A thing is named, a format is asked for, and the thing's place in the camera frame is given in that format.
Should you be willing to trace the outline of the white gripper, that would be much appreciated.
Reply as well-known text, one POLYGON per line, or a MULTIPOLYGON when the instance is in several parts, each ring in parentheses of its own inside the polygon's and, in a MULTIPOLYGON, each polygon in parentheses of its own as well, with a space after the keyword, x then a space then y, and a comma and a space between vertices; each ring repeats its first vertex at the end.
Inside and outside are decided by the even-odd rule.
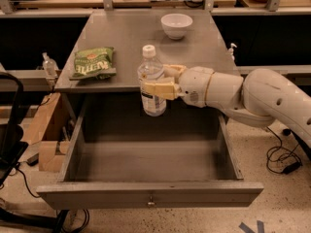
POLYGON ((174 100, 182 90, 183 101, 191 106, 203 108, 206 106, 207 87, 215 71, 206 67, 164 64, 164 77, 159 80, 143 80, 142 88, 151 95, 174 100))

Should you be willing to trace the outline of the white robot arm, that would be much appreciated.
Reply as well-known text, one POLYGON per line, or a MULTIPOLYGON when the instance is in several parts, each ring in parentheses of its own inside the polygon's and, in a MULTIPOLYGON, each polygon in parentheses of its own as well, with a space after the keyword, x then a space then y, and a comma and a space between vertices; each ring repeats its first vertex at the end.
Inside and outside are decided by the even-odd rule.
POLYGON ((191 106, 216 108, 253 127, 279 120, 311 147, 311 97, 275 71, 256 69, 243 78, 207 67, 166 65, 162 78, 144 79, 141 87, 166 100, 180 97, 191 106))

